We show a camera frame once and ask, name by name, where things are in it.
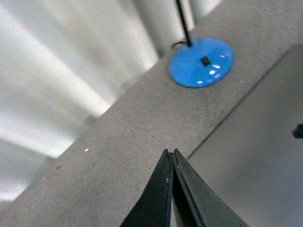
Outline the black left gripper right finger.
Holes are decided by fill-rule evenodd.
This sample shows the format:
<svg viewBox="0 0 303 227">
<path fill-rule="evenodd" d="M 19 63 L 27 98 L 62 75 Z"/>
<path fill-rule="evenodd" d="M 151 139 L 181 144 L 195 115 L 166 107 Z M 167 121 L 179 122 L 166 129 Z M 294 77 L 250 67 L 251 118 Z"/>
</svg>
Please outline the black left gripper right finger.
<svg viewBox="0 0 303 227">
<path fill-rule="evenodd" d="M 186 202 L 179 212 L 183 226 L 244 226 L 244 221 L 212 191 L 178 149 L 174 150 L 172 158 Z"/>
</svg>

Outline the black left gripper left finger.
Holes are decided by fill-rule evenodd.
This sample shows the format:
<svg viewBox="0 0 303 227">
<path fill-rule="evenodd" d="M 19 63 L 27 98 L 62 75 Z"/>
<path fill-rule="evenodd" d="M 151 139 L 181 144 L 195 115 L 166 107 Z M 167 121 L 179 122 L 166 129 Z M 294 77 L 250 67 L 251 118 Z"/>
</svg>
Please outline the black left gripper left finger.
<svg viewBox="0 0 303 227">
<path fill-rule="evenodd" d="M 174 167 L 172 153 L 165 149 L 137 203 L 122 227 L 169 227 Z"/>
</svg>

